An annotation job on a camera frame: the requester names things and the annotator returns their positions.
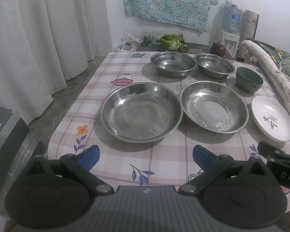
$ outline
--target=water jug label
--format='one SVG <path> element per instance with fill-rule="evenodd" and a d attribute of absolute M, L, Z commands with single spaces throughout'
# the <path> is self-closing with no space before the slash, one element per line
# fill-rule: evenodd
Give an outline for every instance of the water jug label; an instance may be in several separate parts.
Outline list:
<path fill-rule="evenodd" d="M 233 12 L 232 19 L 234 19 L 234 20 L 240 20 L 241 19 L 240 13 Z"/>

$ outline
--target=pink teapot print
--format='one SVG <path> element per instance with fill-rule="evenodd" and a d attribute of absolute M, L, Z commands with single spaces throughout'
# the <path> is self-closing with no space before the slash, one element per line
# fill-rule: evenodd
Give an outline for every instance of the pink teapot print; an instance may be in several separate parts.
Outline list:
<path fill-rule="evenodd" d="M 132 84 L 132 75 L 131 74 L 122 74 L 119 75 L 114 81 L 111 81 L 112 84 L 117 86 L 125 86 Z"/>

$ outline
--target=large silver bowl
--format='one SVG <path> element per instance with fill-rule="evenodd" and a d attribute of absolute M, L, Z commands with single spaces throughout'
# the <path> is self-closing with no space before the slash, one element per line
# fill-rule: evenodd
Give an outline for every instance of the large silver bowl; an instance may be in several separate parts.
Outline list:
<path fill-rule="evenodd" d="M 199 126 L 217 133 L 235 133 L 248 121 L 245 102 L 232 89 L 216 82 L 198 81 L 183 88 L 185 114 Z"/>
<path fill-rule="evenodd" d="M 206 76 L 215 79 L 224 79 L 235 72 L 233 64 L 223 57 L 202 53 L 194 56 L 199 70 Z"/>
<path fill-rule="evenodd" d="M 191 56 L 180 52 L 159 52 L 150 58 L 157 71 L 169 78 L 186 77 L 197 67 Z"/>
<path fill-rule="evenodd" d="M 152 142 L 174 131 L 183 117 L 178 96 L 163 85 L 135 83 L 111 93 L 100 111 L 106 130 L 132 143 Z"/>

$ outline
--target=green ceramic bowl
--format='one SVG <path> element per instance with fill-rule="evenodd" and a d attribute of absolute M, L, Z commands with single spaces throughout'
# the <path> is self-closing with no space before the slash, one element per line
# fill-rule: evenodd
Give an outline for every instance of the green ceramic bowl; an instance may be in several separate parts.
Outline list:
<path fill-rule="evenodd" d="M 263 79 L 256 72 L 245 67 L 237 68 L 236 82 L 240 88 L 248 92 L 256 92 L 263 85 Z"/>

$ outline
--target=plaid tablecloth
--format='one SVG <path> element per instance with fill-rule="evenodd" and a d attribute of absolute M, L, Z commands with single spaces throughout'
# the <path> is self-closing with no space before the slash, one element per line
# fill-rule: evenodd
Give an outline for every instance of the plaid tablecloth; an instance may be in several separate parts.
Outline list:
<path fill-rule="evenodd" d="M 98 145 L 97 157 L 90 172 L 112 185 L 114 189 L 119 185 L 141 184 L 174 185 L 178 188 L 202 173 L 192 158 L 192 150 L 197 144 L 217 155 L 229 154 L 235 160 L 247 160 L 250 156 L 258 154 L 256 147 L 259 141 L 272 143 L 257 128 L 251 113 L 246 127 L 234 134 L 210 132 L 184 117 L 174 132 L 157 142 L 126 143 L 110 136 L 99 119 L 99 109 L 109 93 L 130 83 L 163 84 L 179 94 L 181 89 L 191 82 L 210 80 L 225 84 L 236 91 L 247 103 L 248 108 L 253 97 L 257 95 L 268 96 L 278 101 L 265 77 L 255 66 L 234 61 L 235 68 L 248 67 L 259 72 L 263 78 L 262 88 L 252 94 L 237 87 L 235 73 L 224 80 L 209 79 L 198 70 L 185 79 L 161 76 L 150 64 L 150 57 L 155 53 L 109 53 L 53 133 L 48 148 L 49 159 L 59 159 L 67 153 L 78 154 L 95 144 Z M 282 149 L 290 154 L 290 141 Z M 287 194 L 290 210 L 290 190 L 284 189 L 284 192 Z"/>

